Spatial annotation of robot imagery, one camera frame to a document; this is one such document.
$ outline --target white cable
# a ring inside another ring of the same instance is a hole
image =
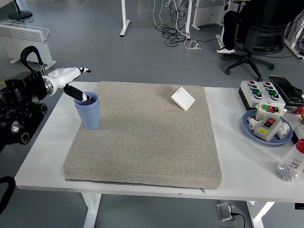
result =
[[[162,26],[162,23],[161,23],[161,25],[157,25],[157,24],[156,24],[155,18],[154,18],[154,10],[155,10],[155,0],[154,0],[154,8],[153,8],[153,13],[152,13],[152,14],[153,14],[153,20],[154,20],[154,24],[155,24],[157,27],[160,27],[160,26]],[[161,22],[162,22],[161,12],[162,12],[162,11],[160,11],[158,17],[161,19]]]
[[[192,41],[190,42],[190,44],[189,44],[189,47],[187,47],[187,46],[186,46],[186,41],[187,41],[187,40],[185,40],[185,42],[184,42],[184,45],[185,45],[185,48],[186,48],[186,49],[203,49],[203,47],[204,47],[204,44],[203,44],[203,43],[197,42],[197,41],[195,41],[195,40],[192,40]]]
[[[168,6],[169,6],[170,1],[171,1],[171,0],[169,0],[169,1],[165,4],[165,7],[168,7]]]
[[[225,0],[223,0],[223,2],[224,2],[224,6],[227,6],[229,3],[229,1],[226,1],[226,3],[225,3]]]
[[[176,9],[176,25],[175,25],[176,30],[177,30],[179,33],[181,33],[183,36],[188,37],[188,35],[183,34],[183,33],[182,33],[181,31],[179,31],[179,29],[177,28],[177,25],[178,25],[178,13],[179,13],[179,11],[177,10],[176,1],[174,1],[174,5],[175,5],[175,9]]]
[[[197,9],[198,7],[196,6],[195,0],[192,0],[191,2],[194,4],[195,8]]]

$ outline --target white desk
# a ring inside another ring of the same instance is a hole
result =
[[[126,9],[125,9],[125,0],[122,0],[122,10],[123,10],[123,29],[120,32],[120,36],[124,37],[125,32],[127,31],[127,28],[129,26],[130,20],[127,20],[127,15],[126,15]],[[187,15],[187,22],[186,24],[186,33],[189,34],[187,36],[187,39],[190,39],[190,19],[191,19],[191,10],[192,10],[192,1],[189,0],[189,7],[188,7],[188,15]]]
[[[97,83],[72,85],[82,91],[94,91]],[[288,183],[275,174],[277,164],[293,143],[270,147],[254,141],[241,126],[246,110],[238,89],[206,87],[205,90],[222,171],[218,189],[205,190],[204,194],[194,189],[65,181],[63,165],[81,124],[73,99],[66,94],[60,98],[18,171],[17,186],[28,190],[81,192],[88,206],[85,227],[91,228],[101,194],[246,200],[255,228],[263,227],[261,218],[274,202],[304,203],[304,175]],[[292,127],[299,123],[299,116],[285,114],[284,118]]]

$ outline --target black cable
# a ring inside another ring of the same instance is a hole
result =
[[[33,18],[26,18],[26,19],[22,19],[22,20],[13,21],[11,24],[19,25],[19,24],[22,24],[23,22],[31,23],[31,22],[33,22],[33,20],[34,20]]]
[[[206,41],[197,40],[196,42],[207,43],[207,42],[209,42],[209,41],[211,41],[211,40],[218,40],[218,39],[217,39],[217,38],[215,38],[215,39],[209,39],[209,40],[206,40]]]
[[[189,34],[185,33],[185,35],[181,34],[179,31],[185,28],[185,25],[183,27],[180,27],[179,22],[184,19],[185,12],[180,9],[180,7],[183,5],[185,0],[183,0],[180,3],[180,6],[175,9],[172,7],[174,4],[174,1],[169,5],[170,7],[170,18],[171,18],[171,24],[172,27],[169,27],[168,25],[162,25],[162,26],[156,26],[155,29],[162,33],[162,36],[166,38],[165,45],[168,47],[176,47],[178,43],[183,42],[187,39],[187,36]]]
[[[233,212],[231,212],[231,213],[230,213],[230,215],[232,215],[232,216],[234,216],[234,215],[240,215],[240,216],[242,216],[242,217],[243,217],[243,219],[244,219],[244,228],[245,228],[246,221],[245,221],[245,217],[244,217],[244,215],[239,214],[239,213],[233,213]]]

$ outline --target black device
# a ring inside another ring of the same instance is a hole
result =
[[[0,144],[28,144],[48,112],[39,101],[47,96],[40,71],[23,72],[5,80],[0,90]]]
[[[270,76],[269,79],[272,84],[274,84],[287,106],[304,106],[304,99],[302,97],[303,91],[301,89],[294,87],[286,78],[281,76]]]

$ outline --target stacked cups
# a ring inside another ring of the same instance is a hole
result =
[[[88,130],[94,130],[100,125],[100,110],[98,95],[94,92],[84,92],[95,99],[94,102],[78,101],[74,99],[75,107],[82,120],[83,125]]]

